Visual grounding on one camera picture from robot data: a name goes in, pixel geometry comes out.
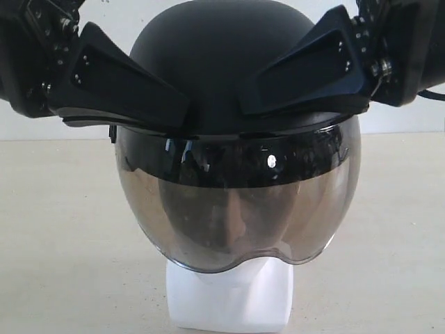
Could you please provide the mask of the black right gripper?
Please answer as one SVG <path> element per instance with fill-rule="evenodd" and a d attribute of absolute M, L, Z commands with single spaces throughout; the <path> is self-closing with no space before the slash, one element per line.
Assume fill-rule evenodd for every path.
<path fill-rule="evenodd" d="M 404 106 L 423 97 L 444 101 L 431 89 L 444 83 L 443 1 L 357 1 L 356 24 L 369 38 L 369 71 L 355 43 L 347 10 L 336 6 L 290 50 L 238 87 L 241 113 L 363 113 L 371 101 Z"/>

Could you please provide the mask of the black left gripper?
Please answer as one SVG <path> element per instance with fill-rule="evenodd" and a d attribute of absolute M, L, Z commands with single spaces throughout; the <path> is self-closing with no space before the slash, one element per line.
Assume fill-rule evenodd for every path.
<path fill-rule="evenodd" d="M 144 70 L 98 25 L 87 23 L 79 36 L 83 4 L 1 2 L 1 100 L 27 118 L 55 113 L 75 126 L 183 125 L 187 96 Z"/>

